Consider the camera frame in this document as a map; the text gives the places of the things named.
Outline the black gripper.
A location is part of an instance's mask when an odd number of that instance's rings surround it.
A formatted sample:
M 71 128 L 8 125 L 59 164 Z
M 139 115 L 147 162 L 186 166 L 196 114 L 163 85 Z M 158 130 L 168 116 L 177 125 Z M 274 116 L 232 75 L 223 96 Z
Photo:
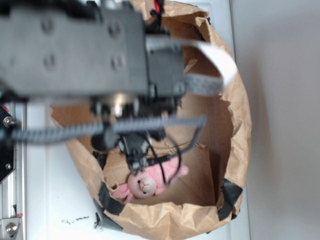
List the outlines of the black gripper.
M 130 4 L 0 3 L 2 100 L 164 99 L 185 91 L 181 48 L 167 34 L 154 34 Z

